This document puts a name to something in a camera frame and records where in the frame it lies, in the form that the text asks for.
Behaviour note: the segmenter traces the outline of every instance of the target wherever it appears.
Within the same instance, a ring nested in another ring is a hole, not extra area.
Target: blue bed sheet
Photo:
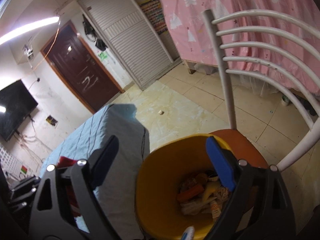
[[[94,194],[110,223],[123,240],[142,239],[135,215],[135,180],[145,157],[150,153],[148,130],[135,118],[132,104],[108,105],[69,135],[44,161],[40,177],[60,156],[88,159],[105,145],[111,135],[119,139],[119,151],[106,179]],[[83,217],[76,219],[87,231]]]

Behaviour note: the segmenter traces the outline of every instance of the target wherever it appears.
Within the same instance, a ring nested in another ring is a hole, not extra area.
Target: television
[[[37,101],[21,80],[0,90],[0,135],[9,141],[24,119],[37,107]]]

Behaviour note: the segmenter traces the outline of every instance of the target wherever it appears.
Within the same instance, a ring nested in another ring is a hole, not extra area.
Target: screw
[[[47,171],[53,171],[56,167],[53,165],[53,164],[50,164],[48,167],[47,167]]]
[[[79,166],[85,166],[87,164],[87,161],[85,159],[80,159],[79,161],[77,161],[77,164]]]
[[[239,160],[239,162],[238,162],[238,164],[240,165],[240,166],[247,166],[247,164],[248,164],[248,162],[246,161],[246,160],[244,160],[244,159],[241,159],[241,160]]]
[[[272,171],[277,171],[277,170],[278,170],[278,167],[275,166],[275,165],[271,165],[271,166],[270,166],[270,170],[272,170]]]

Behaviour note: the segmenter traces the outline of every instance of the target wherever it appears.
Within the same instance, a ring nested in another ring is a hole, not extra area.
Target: white wardrobe
[[[141,89],[172,68],[170,54],[134,0],[80,0],[79,4]]]

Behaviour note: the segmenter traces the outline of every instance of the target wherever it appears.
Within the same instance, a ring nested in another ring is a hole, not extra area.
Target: blue gripper pad
[[[233,191],[236,187],[233,169],[214,137],[207,138],[205,148],[222,185],[229,191]]]

